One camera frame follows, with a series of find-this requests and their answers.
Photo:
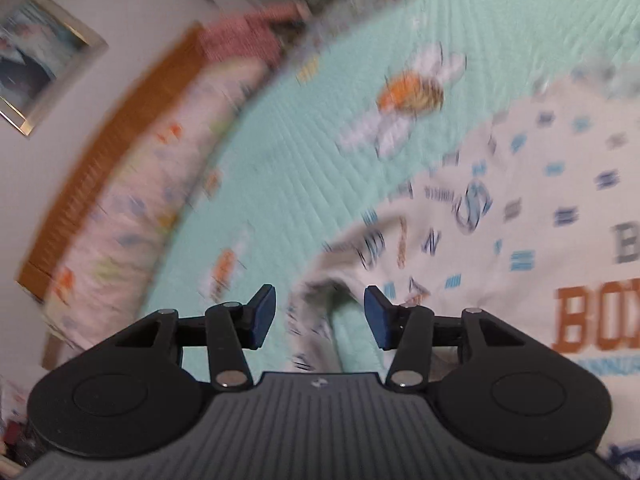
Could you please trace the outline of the wooden orange headboard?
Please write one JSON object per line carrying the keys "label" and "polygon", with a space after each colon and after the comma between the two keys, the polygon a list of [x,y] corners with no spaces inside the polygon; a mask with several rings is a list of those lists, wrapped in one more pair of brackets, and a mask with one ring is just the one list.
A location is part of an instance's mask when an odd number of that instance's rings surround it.
{"label": "wooden orange headboard", "polygon": [[204,26],[195,23],[149,68],[115,107],[75,162],[41,222],[16,282],[36,301],[46,296],[58,262],[101,188],[131,145],[180,99],[205,66],[198,46]]}

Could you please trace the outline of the floral pink long pillow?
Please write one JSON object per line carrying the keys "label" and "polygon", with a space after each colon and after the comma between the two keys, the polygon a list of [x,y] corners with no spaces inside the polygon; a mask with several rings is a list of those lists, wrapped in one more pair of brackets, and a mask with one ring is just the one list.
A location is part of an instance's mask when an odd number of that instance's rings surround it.
{"label": "floral pink long pillow", "polygon": [[128,150],[54,272],[44,317],[87,350],[134,322],[210,154],[269,73],[259,58],[204,68]]}

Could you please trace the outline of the framed wall picture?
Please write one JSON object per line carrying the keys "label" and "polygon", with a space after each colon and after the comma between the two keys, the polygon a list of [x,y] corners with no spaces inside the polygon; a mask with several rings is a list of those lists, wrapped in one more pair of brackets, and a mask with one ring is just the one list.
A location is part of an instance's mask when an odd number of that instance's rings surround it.
{"label": "framed wall picture", "polygon": [[21,0],[1,15],[1,117],[29,136],[106,48],[53,0]]}

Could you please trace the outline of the white patterned child's shirt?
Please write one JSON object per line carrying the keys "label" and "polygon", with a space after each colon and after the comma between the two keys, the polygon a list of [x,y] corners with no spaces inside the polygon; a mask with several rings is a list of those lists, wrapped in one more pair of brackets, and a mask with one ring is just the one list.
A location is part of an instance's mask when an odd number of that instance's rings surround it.
{"label": "white patterned child's shirt", "polygon": [[332,240],[294,286],[292,369],[343,369],[334,292],[482,308],[596,374],[601,452],[639,474],[639,69],[579,64],[471,131]]}

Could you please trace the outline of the mint green quilted bedspread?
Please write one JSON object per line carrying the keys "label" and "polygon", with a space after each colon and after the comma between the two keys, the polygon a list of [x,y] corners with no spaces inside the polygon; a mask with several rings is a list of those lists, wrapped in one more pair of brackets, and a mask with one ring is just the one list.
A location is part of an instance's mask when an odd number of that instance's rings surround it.
{"label": "mint green quilted bedspread", "polygon": [[[597,60],[639,68],[639,0],[407,0],[375,14],[247,107],[143,312],[197,315],[271,283],[277,319],[250,362],[292,366],[288,300],[326,245],[512,103]],[[361,299],[332,294],[337,353],[343,370],[384,370]]]}

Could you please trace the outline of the red patterned folded cloth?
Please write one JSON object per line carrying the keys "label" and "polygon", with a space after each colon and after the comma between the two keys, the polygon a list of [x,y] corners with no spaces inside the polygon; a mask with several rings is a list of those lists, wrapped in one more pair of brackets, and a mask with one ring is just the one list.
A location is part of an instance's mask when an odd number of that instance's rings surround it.
{"label": "red patterned folded cloth", "polygon": [[306,3],[273,3],[209,24],[198,35],[198,44],[211,63],[230,58],[258,58],[273,67],[279,64],[283,51],[281,40],[273,27],[304,24],[310,17]]}

